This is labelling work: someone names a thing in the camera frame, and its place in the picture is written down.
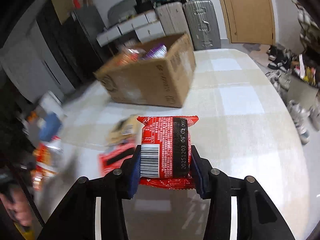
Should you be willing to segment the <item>person's left hand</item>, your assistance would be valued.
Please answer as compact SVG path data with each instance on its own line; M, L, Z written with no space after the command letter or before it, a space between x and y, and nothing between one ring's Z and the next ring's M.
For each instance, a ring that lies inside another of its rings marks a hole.
M1 193L1 201L11 218L18 221L21 226L32 226L33 217L26 196L20 188L11 191L13 201Z

